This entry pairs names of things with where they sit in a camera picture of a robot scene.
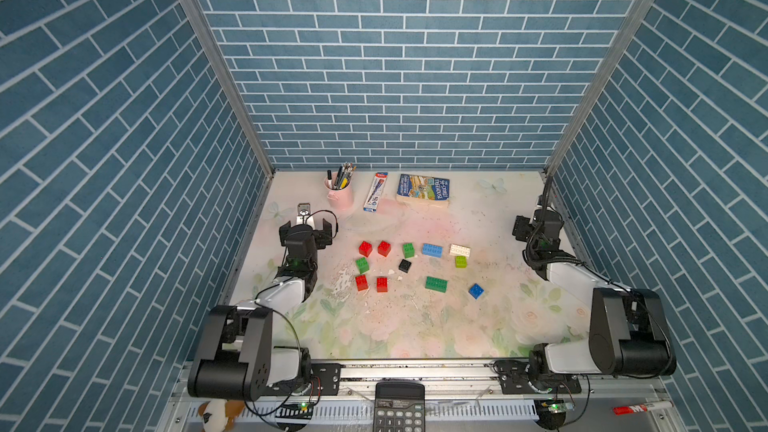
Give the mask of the green lego brick back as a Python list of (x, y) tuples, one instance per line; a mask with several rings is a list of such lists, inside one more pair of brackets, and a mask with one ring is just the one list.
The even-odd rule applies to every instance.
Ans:
[(402, 250), (405, 259), (410, 259), (415, 256), (415, 249), (412, 243), (404, 243), (402, 245)]

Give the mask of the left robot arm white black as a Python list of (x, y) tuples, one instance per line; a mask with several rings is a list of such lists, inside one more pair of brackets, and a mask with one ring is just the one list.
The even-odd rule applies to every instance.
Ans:
[(218, 305), (203, 324), (187, 390), (193, 397), (254, 402), (269, 391), (289, 393), (311, 382), (309, 350), (274, 343), (274, 322), (304, 303), (317, 283), (318, 252), (330, 246), (338, 227), (328, 220), (316, 229), (306, 222), (279, 228), (284, 247), (276, 277), (240, 305)]

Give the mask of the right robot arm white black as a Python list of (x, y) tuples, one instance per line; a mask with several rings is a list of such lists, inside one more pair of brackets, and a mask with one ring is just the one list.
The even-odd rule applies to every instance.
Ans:
[(672, 375), (677, 359), (660, 296), (609, 279), (564, 251), (563, 226), (560, 213), (540, 206), (530, 217), (517, 216), (512, 234), (525, 244), (523, 259), (538, 277), (590, 307), (588, 336), (538, 344), (527, 361), (496, 361), (493, 367), (503, 392), (549, 394), (581, 375)]

